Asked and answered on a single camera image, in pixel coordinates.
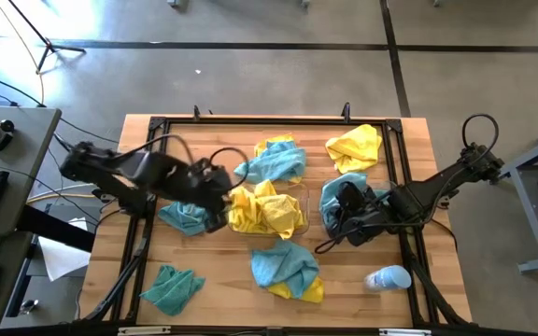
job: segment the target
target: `wooden tabletop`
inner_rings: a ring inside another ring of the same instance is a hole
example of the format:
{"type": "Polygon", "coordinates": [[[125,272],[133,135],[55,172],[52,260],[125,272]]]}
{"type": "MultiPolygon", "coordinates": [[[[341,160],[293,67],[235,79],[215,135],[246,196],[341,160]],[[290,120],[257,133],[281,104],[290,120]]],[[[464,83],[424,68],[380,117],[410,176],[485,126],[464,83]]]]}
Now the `wooden tabletop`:
{"type": "MultiPolygon", "coordinates": [[[[150,117],[151,115],[126,117],[120,139],[120,151],[143,144],[147,137],[150,117]]],[[[402,121],[412,176],[415,180],[426,179],[437,171],[427,121],[425,119],[402,119],[402,121]]],[[[333,161],[327,155],[324,145],[329,138],[340,136],[351,129],[353,126],[173,124],[171,132],[181,135],[187,141],[195,158],[208,157],[217,149],[227,146],[238,146],[252,158],[254,145],[262,139],[284,133],[293,134],[296,145],[306,149],[307,166],[302,183],[309,189],[310,228],[305,234],[292,238],[292,241],[313,251],[318,244],[328,239],[319,214],[321,187],[325,181],[339,176],[333,169],[333,161]]],[[[392,144],[394,156],[397,158],[395,139],[392,140],[392,144]]],[[[181,159],[185,157],[184,150],[175,141],[170,140],[168,152],[181,159]]],[[[218,156],[218,160],[219,163],[225,164],[230,172],[235,164],[228,162],[241,161],[236,159],[235,154],[230,153],[222,155],[221,158],[218,156]]],[[[367,182],[376,187],[388,180],[383,147],[380,149],[379,163],[367,169],[366,173],[369,176],[367,182]]],[[[167,204],[168,201],[161,200],[158,206],[167,204]]],[[[113,211],[114,207],[115,204],[110,205],[104,214],[113,211]]],[[[449,226],[444,211],[438,210],[435,218],[449,226]]],[[[128,219],[125,215],[114,215],[99,227],[80,296],[83,316],[94,309],[116,281],[128,219]]],[[[433,282],[456,312],[466,320],[471,320],[453,239],[448,232],[432,223],[426,225],[423,235],[433,282]]],[[[384,233],[372,242],[358,247],[344,241],[331,252],[316,255],[319,276],[325,284],[325,299],[320,304],[285,300],[256,285],[250,271],[250,249],[268,248],[274,241],[275,238],[249,237],[228,228],[211,234],[185,237],[156,218],[143,290],[150,287],[160,266],[164,264],[171,264],[179,270],[193,269],[195,275],[205,277],[206,282],[203,289],[192,297],[186,309],[177,316],[164,315],[150,302],[141,301],[138,324],[412,326],[405,290],[371,294],[363,289],[363,278],[366,274],[392,264],[402,264],[397,236],[384,233]]],[[[424,291],[419,282],[417,292],[421,312],[427,318],[424,291]]],[[[126,287],[122,315],[127,310],[131,294],[132,280],[126,287]]]]}

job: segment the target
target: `gray floor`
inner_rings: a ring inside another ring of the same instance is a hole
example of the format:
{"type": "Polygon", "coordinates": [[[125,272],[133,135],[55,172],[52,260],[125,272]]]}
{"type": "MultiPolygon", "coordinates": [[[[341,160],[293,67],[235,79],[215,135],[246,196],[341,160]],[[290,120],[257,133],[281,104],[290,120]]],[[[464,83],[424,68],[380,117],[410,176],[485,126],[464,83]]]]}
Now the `gray floor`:
{"type": "MultiPolygon", "coordinates": [[[[313,0],[308,13],[294,0],[191,0],[183,13],[164,0],[22,6],[44,33],[59,38],[386,43],[377,0],[313,0]]],[[[433,8],[428,0],[389,0],[389,7],[399,44],[538,45],[538,1],[446,0],[433,8]]],[[[0,18],[0,35],[11,34],[5,24],[0,18]]],[[[0,78],[39,96],[24,54],[13,40],[2,43],[0,78]]],[[[440,168],[458,157],[461,123],[476,112],[499,121],[494,153],[507,161],[536,142],[538,53],[401,52],[400,59],[412,116],[428,119],[440,168]]],[[[115,139],[125,114],[190,113],[193,105],[216,114],[335,115],[350,101],[355,116],[400,116],[386,51],[89,49],[50,56],[45,69],[45,103],[115,139]]],[[[65,125],[59,132],[82,139],[65,125]]],[[[469,136],[487,144],[491,129],[476,122],[469,136]]],[[[60,185],[49,157],[39,176],[60,185]]],[[[512,185],[464,186],[450,213],[474,321],[538,331],[538,273],[517,272],[517,263],[538,258],[538,249],[512,185]]],[[[71,318],[51,316],[59,319],[50,323],[71,318]]]]}

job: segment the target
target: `yellow cable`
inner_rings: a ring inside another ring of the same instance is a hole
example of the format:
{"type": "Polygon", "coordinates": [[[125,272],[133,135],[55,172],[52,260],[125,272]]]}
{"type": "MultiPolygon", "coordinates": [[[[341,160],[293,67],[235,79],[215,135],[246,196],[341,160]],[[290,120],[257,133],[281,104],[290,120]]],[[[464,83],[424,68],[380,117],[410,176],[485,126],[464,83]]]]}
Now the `yellow cable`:
{"type": "Polygon", "coordinates": [[[45,104],[45,86],[43,85],[43,75],[41,75],[41,72],[38,71],[38,64],[36,64],[35,56],[33,56],[33,53],[30,52],[30,49],[28,49],[28,46],[26,45],[26,42],[24,42],[24,39],[20,35],[20,32],[18,32],[18,29],[16,29],[16,26],[14,26],[14,23],[11,22],[11,20],[7,16],[4,9],[1,8],[1,6],[0,6],[0,10],[1,10],[2,14],[6,17],[7,22],[9,22],[9,25],[12,27],[14,32],[16,32],[16,35],[18,36],[18,38],[20,39],[20,41],[22,42],[24,47],[26,48],[26,52],[28,52],[28,54],[30,55],[30,58],[33,60],[33,64],[35,65],[36,74],[38,75],[38,79],[41,82],[41,104],[44,105],[45,104]]]}
{"type": "MultiPolygon", "coordinates": [[[[61,194],[61,196],[64,196],[64,197],[78,197],[78,198],[95,198],[94,195],[80,195],[80,194],[61,194]]],[[[30,199],[30,200],[26,201],[26,204],[30,204],[30,203],[34,203],[34,202],[38,202],[38,201],[43,201],[43,200],[48,200],[50,198],[61,197],[61,196],[58,195],[58,194],[52,194],[52,195],[34,197],[33,199],[30,199]]]]}

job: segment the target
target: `blue towel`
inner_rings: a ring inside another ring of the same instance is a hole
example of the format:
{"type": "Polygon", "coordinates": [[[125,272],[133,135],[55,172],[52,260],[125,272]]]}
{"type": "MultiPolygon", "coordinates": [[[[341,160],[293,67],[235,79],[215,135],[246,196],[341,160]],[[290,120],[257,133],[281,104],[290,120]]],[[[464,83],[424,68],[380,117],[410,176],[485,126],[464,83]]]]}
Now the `blue towel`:
{"type": "Polygon", "coordinates": [[[163,265],[153,286],[140,297],[152,302],[165,314],[174,316],[182,313],[191,296],[204,284],[205,279],[194,276],[192,270],[181,272],[173,266],[163,265]]]}
{"type": "MultiPolygon", "coordinates": [[[[335,180],[327,182],[323,186],[321,192],[321,198],[319,200],[319,211],[323,217],[323,225],[328,229],[337,224],[339,218],[335,215],[335,212],[340,206],[340,203],[335,198],[339,185],[343,182],[351,182],[361,192],[366,191],[366,174],[363,173],[347,173],[337,177],[335,180]]],[[[373,192],[377,197],[386,193],[386,190],[374,189],[373,192]]]]}
{"type": "MultiPolygon", "coordinates": [[[[248,166],[247,181],[250,183],[258,184],[266,179],[289,181],[292,177],[304,175],[306,151],[296,147],[293,141],[268,142],[267,149],[252,159],[248,166]]],[[[241,163],[234,173],[243,176],[246,170],[246,164],[241,163]]]]}
{"type": "Polygon", "coordinates": [[[319,266],[307,249],[281,239],[272,249],[253,250],[250,267],[257,285],[269,287],[285,282],[296,299],[303,296],[319,273],[319,266]]]}
{"type": "Polygon", "coordinates": [[[207,221],[204,208],[180,202],[164,206],[157,216],[189,237],[204,231],[207,221]]]}

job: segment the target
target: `microfiber cloth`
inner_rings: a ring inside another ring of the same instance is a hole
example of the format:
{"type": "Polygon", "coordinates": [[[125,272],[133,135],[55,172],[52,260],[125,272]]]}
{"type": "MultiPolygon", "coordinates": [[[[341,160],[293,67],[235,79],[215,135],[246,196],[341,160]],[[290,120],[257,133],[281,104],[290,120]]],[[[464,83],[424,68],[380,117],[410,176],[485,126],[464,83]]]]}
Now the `microfiber cloth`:
{"type": "MultiPolygon", "coordinates": [[[[296,147],[293,141],[267,142],[267,149],[248,162],[247,182],[261,183],[283,180],[300,182],[306,167],[306,151],[296,147]]],[[[243,176],[247,167],[241,163],[234,173],[243,176]]]]}
{"type": "Polygon", "coordinates": [[[228,222],[234,231],[247,233],[277,233],[288,239],[304,226],[304,216],[297,199],[277,195],[269,180],[255,186],[254,192],[240,186],[230,192],[232,207],[228,222]]]}
{"type": "Polygon", "coordinates": [[[358,172],[377,163],[381,136],[375,127],[361,125],[354,130],[331,138],[325,144],[340,173],[358,172]]]}
{"type": "Polygon", "coordinates": [[[152,302],[165,314],[175,316],[182,313],[191,296],[204,284],[205,279],[194,276],[192,270],[182,272],[173,266],[163,265],[152,287],[140,297],[152,302]]]}
{"type": "Polygon", "coordinates": [[[205,230],[206,210],[194,204],[173,202],[159,210],[157,215],[165,223],[193,236],[205,230]]]}
{"type": "MultiPolygon", "coordinates": [[[[328,229],[336,225],[337,221],[339,220],[335,212],[339,208],[340,203],[335,198],[335,195],[339,190],[340,184],[344,182],[351,182],[361,192],[365,192],[367,188],[366,174],[363,173],[347,173],[323,185],[323,190],[321,191],[321,198],[319,200],[319,211],[321,213],[321,216],[323,217],[323,225],[325,225],[325,227],[327,227],[328,229]]],[[[373,189],[373,192],[377,197],[379,197],[387,191],[373,189]]]]}
{"type": "Polygon", "coordinates": [[[319,266],[307,249],[282,240],[269,250],[253,250],[250,266],[257,285],[285,283],[296,299],[303,297],[319,274],[319,266]]]}

